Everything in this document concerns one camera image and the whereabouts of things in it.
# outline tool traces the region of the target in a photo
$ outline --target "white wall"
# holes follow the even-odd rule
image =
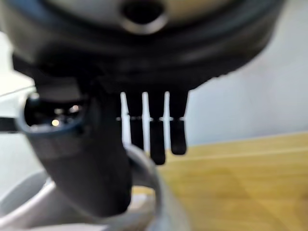
[[[307,12],[307,0],[289,1],[273,42],[260,56],[191,93],[186,116],[189,145],[308,130]],[[31,86],[28,78],[10,70],[11,48],[4,35],[0,49],[0,94]],[[2,97],[0,116],[15,115],[16,99],[24,93]],[[39,168],[21,135],[0,135],[0,195]]]

